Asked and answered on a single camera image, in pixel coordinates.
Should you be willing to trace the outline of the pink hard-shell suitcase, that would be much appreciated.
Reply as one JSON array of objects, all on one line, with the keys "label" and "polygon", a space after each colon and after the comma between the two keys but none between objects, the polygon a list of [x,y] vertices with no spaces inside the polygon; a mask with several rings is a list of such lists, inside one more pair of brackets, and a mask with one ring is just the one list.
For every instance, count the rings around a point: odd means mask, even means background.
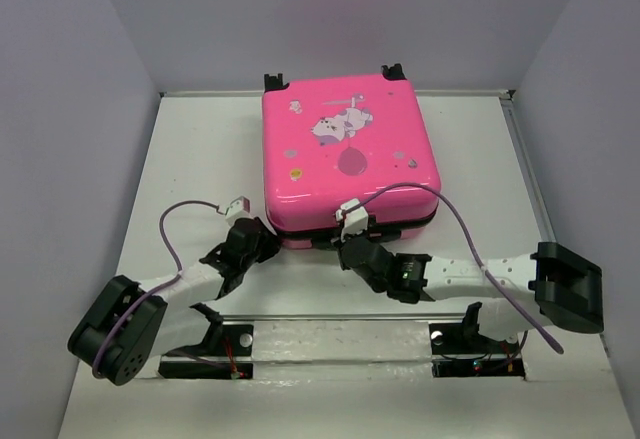
[{"label": "pink hard-shell suitcase", "polygon": [[436,215],[441,178],[400,64],[291,82],[267,74],[262,130],[265,212],[290,249],[329,248],[353,199],[372,200],[367,231],[382,241],[413,237]]}]

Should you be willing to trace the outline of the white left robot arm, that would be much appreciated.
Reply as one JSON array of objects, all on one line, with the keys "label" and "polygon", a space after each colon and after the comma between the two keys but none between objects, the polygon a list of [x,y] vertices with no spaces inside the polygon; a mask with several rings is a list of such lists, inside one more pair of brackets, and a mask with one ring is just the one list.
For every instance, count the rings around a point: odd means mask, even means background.
[{"label": "white left robot arm", "polygon": [[281,249],[258,218],[235,221],[225,241],[176,275],[136,282],[110,279],[79,321],[67,350],[98,379],[122,386],[146,362],[182,348],[201,354],[221,342],[222,317],[209,307],[243,282],[248,270]]}]

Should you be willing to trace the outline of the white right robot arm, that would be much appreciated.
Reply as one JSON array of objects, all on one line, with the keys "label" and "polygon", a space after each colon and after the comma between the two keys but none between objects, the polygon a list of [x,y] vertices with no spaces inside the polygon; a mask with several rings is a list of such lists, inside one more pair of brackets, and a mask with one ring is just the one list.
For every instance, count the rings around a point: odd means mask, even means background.
[{"label": "white right robot arm", "polygon": [[339,246],[338,257],[342,269],[401,303],[471,299],[460,338],[473,351],[536,330],[560,352],[548,327],[577,334],[604,330],[601,268],[555,242],[541,242],[531,254],[476,262],[394,254],[358,236]]}]

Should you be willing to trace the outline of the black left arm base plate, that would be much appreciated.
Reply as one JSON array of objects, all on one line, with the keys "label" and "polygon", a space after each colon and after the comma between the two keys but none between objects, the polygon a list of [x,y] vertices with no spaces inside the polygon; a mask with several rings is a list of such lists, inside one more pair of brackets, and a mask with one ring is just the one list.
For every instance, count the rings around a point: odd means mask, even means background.
[{"label": "black left arm base plate", "polygon": [[171,351],[160,359],[164,379],[251,380],[254,325],[224,323],[201,344]]}]

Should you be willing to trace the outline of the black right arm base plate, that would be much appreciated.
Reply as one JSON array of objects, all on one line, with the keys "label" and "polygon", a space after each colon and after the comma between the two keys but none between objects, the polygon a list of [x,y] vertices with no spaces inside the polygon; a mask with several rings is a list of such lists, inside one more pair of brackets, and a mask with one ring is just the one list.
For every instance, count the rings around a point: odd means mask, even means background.
[{"label": "black right arm base plate", "polygon": [[465,336],[458,323],[429,326],[432,373],[435,378],[525,377],[523,342]]}]

